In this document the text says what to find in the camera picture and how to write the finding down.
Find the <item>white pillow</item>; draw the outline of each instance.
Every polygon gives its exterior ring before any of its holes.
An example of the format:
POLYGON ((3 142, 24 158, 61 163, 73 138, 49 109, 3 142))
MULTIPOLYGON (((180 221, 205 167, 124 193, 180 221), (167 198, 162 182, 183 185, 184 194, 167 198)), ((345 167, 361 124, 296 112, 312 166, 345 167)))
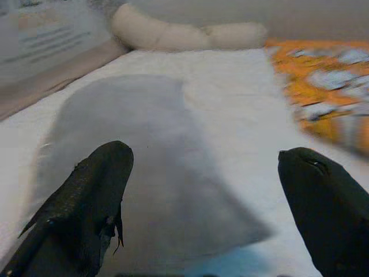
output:
POLYGON ((214 25, 197 28, 171 24, 140 13, 134 6, 122 5, 112 18, 112 31, 135 49, 189 51, 206 49, 260 48, 266 28, 257 23, 214 25))
POLYGON ((111 29, 121 41, 136 49, 153 49, 169 23, 139 13, 124 4, 113 15, 111 29))
POLYGON ((170 24, 154 50, 190 51, 211 48, 210 39, 199 28, 184 24, 170 24))
POLYGON ((229 50, 261 48, 268 35, 262 24, 253 22, 207 26, 203 31, 213 48, 229 50))

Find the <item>patterned cloth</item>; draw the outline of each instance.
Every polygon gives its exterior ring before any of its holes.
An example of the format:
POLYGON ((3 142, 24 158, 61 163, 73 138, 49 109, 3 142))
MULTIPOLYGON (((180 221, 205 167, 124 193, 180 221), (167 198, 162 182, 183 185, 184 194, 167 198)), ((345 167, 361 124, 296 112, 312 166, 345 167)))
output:
POLYGON ((300 127, 369 155, 369 43, 269 41, 300 127))

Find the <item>poster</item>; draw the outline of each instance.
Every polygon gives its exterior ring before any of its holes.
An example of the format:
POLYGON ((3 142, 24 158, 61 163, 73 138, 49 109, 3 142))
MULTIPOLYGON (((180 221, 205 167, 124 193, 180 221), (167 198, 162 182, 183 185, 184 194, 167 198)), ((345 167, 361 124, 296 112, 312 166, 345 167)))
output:
POLYGON ((85 0, 0 0, 0 89, 111 38, 85 0))

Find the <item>bed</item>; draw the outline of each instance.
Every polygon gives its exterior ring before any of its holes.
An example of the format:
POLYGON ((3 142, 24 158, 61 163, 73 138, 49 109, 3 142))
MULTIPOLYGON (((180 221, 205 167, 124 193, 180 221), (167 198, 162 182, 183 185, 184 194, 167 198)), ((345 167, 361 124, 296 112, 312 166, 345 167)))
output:
MULTIPOLYGON (((236 248, 185 270, 188 275, 319 276, 293 221, 277 173, 278 152, 312 148, 341 163, 369 190, 369 162, 362 157, 300 132, 283 88, 263 49, 188 51, 176 54, 133 51, 73 82, 65 89, 0 123, 0 255, 13 245, 30 204, 35 157, 60 107, 76 90, 95 80, 125 74, 165 75, 184 82, 184 103, 202 126, 202 135, 229 191, 251 207, 274 235, 236 248)), ((107 255, 100 276, 119 261, 107 255)))

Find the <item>wall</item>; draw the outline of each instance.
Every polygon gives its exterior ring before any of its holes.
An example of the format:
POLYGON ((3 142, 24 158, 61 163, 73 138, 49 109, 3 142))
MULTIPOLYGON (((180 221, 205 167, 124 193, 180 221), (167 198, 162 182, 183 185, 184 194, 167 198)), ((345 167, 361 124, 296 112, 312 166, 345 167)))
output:
POLYGON ((195 25, 260 21, 273 37, 369 40, 369 0, 130 0, 151 15, 195 25))

